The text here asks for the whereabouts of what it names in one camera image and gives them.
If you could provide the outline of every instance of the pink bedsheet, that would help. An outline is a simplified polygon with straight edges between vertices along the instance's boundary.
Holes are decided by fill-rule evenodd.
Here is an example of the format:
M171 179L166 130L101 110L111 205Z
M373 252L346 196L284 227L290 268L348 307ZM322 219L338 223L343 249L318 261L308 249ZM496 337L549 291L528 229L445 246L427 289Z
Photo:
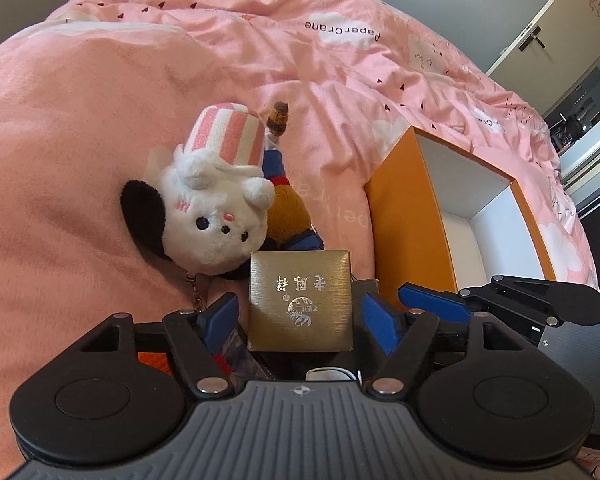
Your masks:
M203 107L265 114L277 100L291 183L357 277L374 273L363 186L414 124L515 176L558 279L596 284L542 119L406 14L378 0L72 0L0 46L0 478L21 461L18 384L112 312L154 321L188 305L182 276L130 240L124 182Z

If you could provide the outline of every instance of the white plush toy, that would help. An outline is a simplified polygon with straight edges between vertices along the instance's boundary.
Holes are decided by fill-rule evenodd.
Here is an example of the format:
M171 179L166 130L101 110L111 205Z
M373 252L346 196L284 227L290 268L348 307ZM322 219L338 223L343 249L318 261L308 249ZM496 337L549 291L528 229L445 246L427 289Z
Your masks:
M131 235L190 274L237 269L263 245L274 186L263 178L265 125L239 104L205 108L155 183L120 199Z

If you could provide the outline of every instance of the gold box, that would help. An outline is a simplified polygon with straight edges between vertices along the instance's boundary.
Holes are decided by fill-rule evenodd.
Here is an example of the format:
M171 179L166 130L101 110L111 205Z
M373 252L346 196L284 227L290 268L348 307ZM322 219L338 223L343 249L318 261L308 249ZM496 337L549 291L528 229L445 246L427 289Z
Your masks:
M353 348L347 251L257 251L251 255L248 348L341 352Z

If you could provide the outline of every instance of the chinese characters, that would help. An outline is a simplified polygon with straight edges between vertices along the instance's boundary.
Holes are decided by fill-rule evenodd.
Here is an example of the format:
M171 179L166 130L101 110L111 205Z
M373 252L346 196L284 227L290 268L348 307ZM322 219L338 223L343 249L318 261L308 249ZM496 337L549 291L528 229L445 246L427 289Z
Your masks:
M314 275L315 281L313 283L316 290L322 292L324 288L327 286L327 281L320 275ZM296 282L296 291L300 292L302 290L306 290L307 283L309 278L302 278L301 276L294 277L294 281ZM289 286L289 281L286 278L283 278L281 274L278 275L278 279L276 280L276 290L278 292L286 292L286 288Z

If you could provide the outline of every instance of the red strap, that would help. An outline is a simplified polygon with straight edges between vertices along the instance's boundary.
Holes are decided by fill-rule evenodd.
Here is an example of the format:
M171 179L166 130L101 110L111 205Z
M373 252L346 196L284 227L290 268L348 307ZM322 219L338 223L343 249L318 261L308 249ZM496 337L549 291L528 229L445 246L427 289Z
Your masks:
M220 354L214 355L214 361L225 374L229 375L231 373L231 367L227 364L227 362Z
M272 176L269 179L274 186L290 186L289 180L286 178L286 175L280 176Z

